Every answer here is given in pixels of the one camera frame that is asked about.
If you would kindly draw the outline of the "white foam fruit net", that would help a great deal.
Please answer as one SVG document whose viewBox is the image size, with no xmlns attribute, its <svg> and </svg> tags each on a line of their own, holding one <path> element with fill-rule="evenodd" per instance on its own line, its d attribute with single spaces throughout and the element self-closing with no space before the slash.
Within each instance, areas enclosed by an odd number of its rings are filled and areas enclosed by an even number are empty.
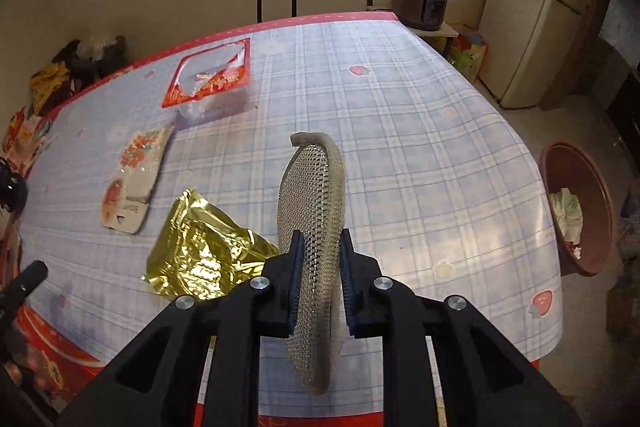
<svg viewBox="0 0 640 427">
<path fill-rule="evenodd" d="M 281 251 L 303 236 L 296 324 L 288 356 L 303 385 L 322 395 L 330 385 L 345 338 L 340 237 L 345 224 L 345 170 L 340 149 L 322 132 L 291 135 L 296 151 L 278 200 Z"/>
</svg>

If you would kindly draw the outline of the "white plastic bag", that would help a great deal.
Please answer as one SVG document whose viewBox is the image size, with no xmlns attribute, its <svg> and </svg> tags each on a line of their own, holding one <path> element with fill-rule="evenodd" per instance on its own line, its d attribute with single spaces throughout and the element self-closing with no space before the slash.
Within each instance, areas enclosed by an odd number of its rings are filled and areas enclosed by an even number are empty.
<svg viewBox="0 0 640 427">
<path fill-rule="evenodd" d="M 578 197 L 567 187 L 562 187 L 559 192 L 550 195 L 550 202 L 563 241 L 570 245 L 572 253 L 577 255 L 577 259 L 580 259 L 582 257 L 580 239 L 582 238 L 584 215 Z"/>
</svg>

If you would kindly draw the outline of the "brown plastic trash bin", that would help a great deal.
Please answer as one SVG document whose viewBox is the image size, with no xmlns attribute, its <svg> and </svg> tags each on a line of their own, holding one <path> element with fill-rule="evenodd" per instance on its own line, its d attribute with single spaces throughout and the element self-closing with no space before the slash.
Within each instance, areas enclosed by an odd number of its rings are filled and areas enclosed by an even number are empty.
<svg viewBox="0 0 640 427">
<path fill-rule="evenodd" d="M 613 204 L 596 163 L 577 145 L 556 141 L 538 161 L 551 208 L 561 274 L 594 277 L 614 247 Z"/>
</svg>

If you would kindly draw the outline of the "black gourd ornament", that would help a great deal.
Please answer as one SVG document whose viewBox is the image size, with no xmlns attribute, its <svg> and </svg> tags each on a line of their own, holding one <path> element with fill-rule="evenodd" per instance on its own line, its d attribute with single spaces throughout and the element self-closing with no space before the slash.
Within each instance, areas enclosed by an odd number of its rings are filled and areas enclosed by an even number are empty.
<svg viewBox="0 0 640 427">
<path fill-rule="evenodd" d="M 26 180 L 4 158 L 0 159 L 0 204 L 9 213 L 21 212 L 28 196 Z"/>
</svg>

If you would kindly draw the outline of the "gold foil wrapper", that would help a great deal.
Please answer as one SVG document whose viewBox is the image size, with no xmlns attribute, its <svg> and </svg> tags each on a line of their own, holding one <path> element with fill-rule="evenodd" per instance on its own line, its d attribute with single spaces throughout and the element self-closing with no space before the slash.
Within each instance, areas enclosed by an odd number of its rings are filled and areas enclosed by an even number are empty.
<svg viewBox="0 0 640 427">
<path fill-rule="evenodd" d="M 172 205 L 145 262 L 142 277 L 169 300 L 189 295 L 224 297 L 235 286 L 262 274 L 279 248 L 237 225 L 194 188 Z"/>
</svg>

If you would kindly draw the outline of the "yellow snack bag pile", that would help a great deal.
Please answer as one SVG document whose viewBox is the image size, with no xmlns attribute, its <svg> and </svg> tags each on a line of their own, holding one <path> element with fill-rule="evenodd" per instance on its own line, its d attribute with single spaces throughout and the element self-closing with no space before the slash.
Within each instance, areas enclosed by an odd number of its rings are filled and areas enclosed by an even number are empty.
<svg viewBox="0 0 640 427">
<path fill-rule="evenodd" d="M 46 116 L 70 97 L 70 71 L 64 62 L 50 63 L 29 79 L 32 111 Z"/>
</svg>

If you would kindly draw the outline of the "red clear plastic tray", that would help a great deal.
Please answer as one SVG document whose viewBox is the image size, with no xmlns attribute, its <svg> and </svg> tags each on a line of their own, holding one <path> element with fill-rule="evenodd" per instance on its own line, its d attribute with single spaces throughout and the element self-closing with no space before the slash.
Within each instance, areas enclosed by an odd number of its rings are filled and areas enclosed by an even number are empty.
<svg viewBox="0 0 640 427">
<path fill-rule="evenodd" d="M 178 129 L 243 113 L 250 105 L 250 38 L 216 44 L 183 57 L 165 92 L 162 109 Z"/>
</svg>

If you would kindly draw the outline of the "colourful bags on floor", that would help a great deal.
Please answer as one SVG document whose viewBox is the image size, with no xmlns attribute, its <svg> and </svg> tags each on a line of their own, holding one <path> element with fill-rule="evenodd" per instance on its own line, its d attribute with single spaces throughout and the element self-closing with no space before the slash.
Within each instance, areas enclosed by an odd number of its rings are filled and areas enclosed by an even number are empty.
<svg viewBox="0 0 640 427">
<path fill-rule="evenodd" d="M 457 25 L 454 29 L 458 35 L 452 39 L 446 59 L 466 80 L 474 83 L 484 61 L 487 42 L 477 30 L 468 26 Z"/>
</svg>

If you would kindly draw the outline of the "small white side table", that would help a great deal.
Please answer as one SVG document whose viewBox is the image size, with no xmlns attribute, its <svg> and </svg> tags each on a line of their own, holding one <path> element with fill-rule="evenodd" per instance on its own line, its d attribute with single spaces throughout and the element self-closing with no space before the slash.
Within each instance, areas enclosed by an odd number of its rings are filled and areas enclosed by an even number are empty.
<svg viewBox="0 0 640 427">
<path fill-rule="evenodd" d="M 446 22 L 443 22 L 438 29 L 433 31 L 413 27 L 408 27 L 408 29 L 413 33 L 413 35 L 416 35 L 418 38 L 428 43 L 443 57 L 448 55 L 450 48 L 454 43 L 454 39 L 459 35 L 459 31 L 455 30 Z"/>
</svg>

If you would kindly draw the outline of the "white refrigerator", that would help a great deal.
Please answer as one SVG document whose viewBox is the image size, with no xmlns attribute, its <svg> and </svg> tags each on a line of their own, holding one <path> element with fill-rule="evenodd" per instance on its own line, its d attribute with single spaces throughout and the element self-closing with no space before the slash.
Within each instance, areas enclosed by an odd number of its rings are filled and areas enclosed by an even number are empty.
<svg viewBox="0 0 640 427">
<path fill-rule="evenodd" d="M 538 105 L 559 74 L 590 0 L 486 0 L 480 80 L 506 109 Z"/>
</svg>

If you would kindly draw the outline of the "electric pressure cooker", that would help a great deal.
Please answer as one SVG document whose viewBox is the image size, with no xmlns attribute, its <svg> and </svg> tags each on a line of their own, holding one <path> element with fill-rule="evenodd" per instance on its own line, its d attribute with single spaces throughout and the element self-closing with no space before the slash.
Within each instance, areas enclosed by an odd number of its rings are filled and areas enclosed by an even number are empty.
<svg viewBox="0 0 640 427">
<path fill-rule="evenodd" d="M 392 0 L 392 11 L 404 25 L 425 31 L 439 30 L 448 0 Z"/>
</svg>

